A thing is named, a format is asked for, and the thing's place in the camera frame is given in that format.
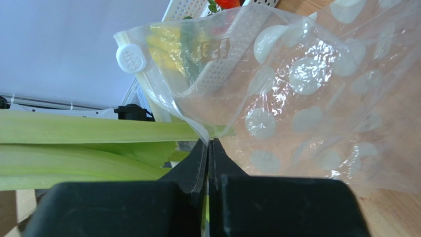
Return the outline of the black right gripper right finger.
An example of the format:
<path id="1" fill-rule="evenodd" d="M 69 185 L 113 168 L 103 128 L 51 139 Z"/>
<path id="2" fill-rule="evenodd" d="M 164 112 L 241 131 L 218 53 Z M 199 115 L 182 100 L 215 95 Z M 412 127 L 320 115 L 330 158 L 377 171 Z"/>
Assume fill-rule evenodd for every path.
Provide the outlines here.
<path id="1" fill-rule="evenodd" d="M 209 146 L 212 237 L 368 237 L 357 199 L 342 181 L 250 176 L 214 139 Z"/>

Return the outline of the clear polka dot zip bag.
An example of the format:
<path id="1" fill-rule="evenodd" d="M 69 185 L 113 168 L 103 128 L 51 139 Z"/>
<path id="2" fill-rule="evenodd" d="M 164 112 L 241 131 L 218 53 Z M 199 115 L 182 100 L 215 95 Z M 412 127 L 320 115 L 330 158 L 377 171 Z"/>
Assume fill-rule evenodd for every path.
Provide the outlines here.
<path id="1" fill-rule="evenodd" d="M 236 120 L 187 122 L 247 173 L 340 179 L 356 192 L 421 191 L 421 3 L 336 0 L 280 10 L 267 64 Z"/>

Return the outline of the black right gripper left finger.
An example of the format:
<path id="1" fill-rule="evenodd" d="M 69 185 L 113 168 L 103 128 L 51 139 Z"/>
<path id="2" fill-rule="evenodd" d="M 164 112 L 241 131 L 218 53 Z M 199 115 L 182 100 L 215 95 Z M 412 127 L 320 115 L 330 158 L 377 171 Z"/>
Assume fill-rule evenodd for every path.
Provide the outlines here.
<path id="1" fill-rule="evenodd" d="M 208 147 L 157 181 L 60 183 L 42 198 L 26 237 L 203 237 Z"/>

